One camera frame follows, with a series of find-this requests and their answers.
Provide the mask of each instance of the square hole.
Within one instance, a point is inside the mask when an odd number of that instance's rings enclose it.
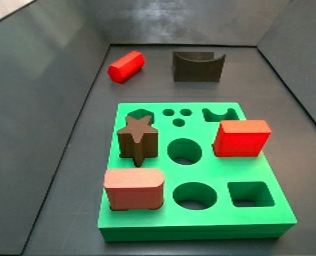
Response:
[[[274,206],[270,191],[264,182],[229,182],[227,188],[235,207]]]

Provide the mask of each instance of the toy block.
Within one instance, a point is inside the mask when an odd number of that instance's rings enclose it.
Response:
[[[174,52],[175,82],[219,82],[226,55],[214,59],[213,52]]]
[[[114,211],[158,209],[163,204],[165,177],[155,168],[109,169],[103,187]]]
[[[105,241],[280,237],[297,219],[264,152],[254,158],[221,158],[209,145],[223,119],[246,119],[240,105],[121,103],[107,169],[134,168],[133,159],[119,157],[118,141],[118,130],[130,115],[138,119],[145,115],[154,117],[154,128],[159,131],[159,154],[146,158],[135,171],[162,171],[163,204],[157,210],[114,211],[105,188],[98,219]]]
[[[115,83],[123,83],[142,68],[145,58],[142,53],[133,51],[117,60],[109,67],[107,73]]]
[[[135,119],[126,116],[126,127],[118,130],[122,158],[133,158],[141,167],[145,158],[158,156],[158,130],[150,126],[151,116]]]
[[[258,156],[272,130],[264,120],[223,120],[219,123],[214,154],[218,157]]]

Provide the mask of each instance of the brown star block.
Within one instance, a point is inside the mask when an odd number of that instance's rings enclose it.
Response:
[[[150,116],[135,119],[126,116],[126,126],[118,130],[122,158],[133,158],[141,167],[145,158],[158,156],[158,130],[150,126]]]

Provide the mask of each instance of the circular hole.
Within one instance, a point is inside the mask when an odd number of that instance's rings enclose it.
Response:
[[[175,203],[189,210],[205,210],[217,202],[215,190],[199,182],[179,185],[173,196]]]
[[[202,149],[190,139],[177,139],[167,146],[167,155],[182,165],[195,164],[202,157]]]
[[[182,109],[182,110],[181,110],[181,114],[182,114],[183,116],[191,116],[193,112],[191,112],[190,109]]]
[[[173,109],[165,109],[163,110],[163,115],[165,116],[173,116],[174,115],[174,110]]]
[[[174,119],[173,123],[177,127],[182,127],[185,125],[185,120],[181,118],[177,118]]]

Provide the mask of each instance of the green base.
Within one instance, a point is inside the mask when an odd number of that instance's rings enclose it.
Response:
[[[256,158],[218,158],[213,153],[219,121],[245,120],[237,103],[119,104],[107,168],[134,167],[131,159],[119,158],[117,131],[127,115],[153,114],[158,157],[142,167],[165,173],[165,203],[158,210],[111,211],[103,191],[98,228],[105,240],[280,237],[297,219],[264,153]],[[175,158],[193,164],[178,164]],[[206,209],[186,209],[185,201]]]

